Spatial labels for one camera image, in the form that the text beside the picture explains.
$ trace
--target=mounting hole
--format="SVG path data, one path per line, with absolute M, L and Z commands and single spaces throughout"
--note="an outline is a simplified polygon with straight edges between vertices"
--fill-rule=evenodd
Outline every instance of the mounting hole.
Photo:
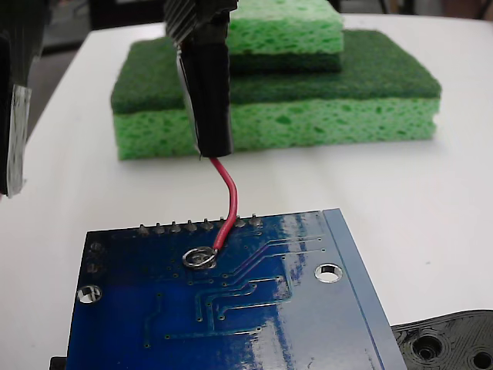
M 323 283 L 337 283 L 342 278 L 342 270 L 336 264 L 321 264 L 315 270 L 315 277 Z
M 101 297 L 101 288 L 95 285 L 86 285 L 77 291 L 77 300 L 83 304 L 96 303 Z
M 441 342 L 430 335 L 425 335 L 413 343 L 413 351 L 421 360 L 430 361 L 437 358 L 441 350 Z
M 493 365 L 493 358 L 486 352 L 479 352 L 472 360 L 477 368 L 486 369 Z

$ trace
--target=circuit board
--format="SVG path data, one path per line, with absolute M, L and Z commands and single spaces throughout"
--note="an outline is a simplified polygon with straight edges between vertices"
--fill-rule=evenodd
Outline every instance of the circuit board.
M 406 369 L 339 210 L 90 232 L 67 370 Z

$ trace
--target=sponge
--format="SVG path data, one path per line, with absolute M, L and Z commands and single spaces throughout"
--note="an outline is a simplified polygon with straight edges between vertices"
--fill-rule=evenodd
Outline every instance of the sponge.
M 441 87 L 387 36 L 345 31 L 344 71 L 234 76 L 236 150 L 424 140 Z M 112 95 L 119 158 L 195 153 L 170 41 L 138 42 Z
M 231 72 L 339 71 L 343 21 L 327 0 L 248 0 L 231 13 Z

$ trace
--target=wire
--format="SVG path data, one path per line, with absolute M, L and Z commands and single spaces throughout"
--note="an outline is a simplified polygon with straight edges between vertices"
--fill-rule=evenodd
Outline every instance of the wire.
M 220 228 L 219 233 L 217 233 L 213 245 L 213 249 L 219 252 L 236 220 L 236 214 L 238 212 L 238 190 L 236 189 L 233 179 L 221 162 L 217 158 L 210 158 L 210 162 L 216 167 L 217 172 L 219 172 L 230 191 L 230 212 L 228 213 L 228 218 Z

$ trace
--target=white surface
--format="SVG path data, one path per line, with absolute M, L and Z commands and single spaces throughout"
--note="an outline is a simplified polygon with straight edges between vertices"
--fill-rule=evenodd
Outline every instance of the white surface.
M 353 15 L 443 86 L 433 141 L 235 154 L 240 214 L 340 207 L 392 325 L 493 309 L 493 25 Z M 227 213 L 198 158 L 121 163 L 109 97 L 131 42 L 161 25 L 94 32 L 28 145 L 23 193 L 0 204 L 0 368 L 64 355 L 86 231 Z

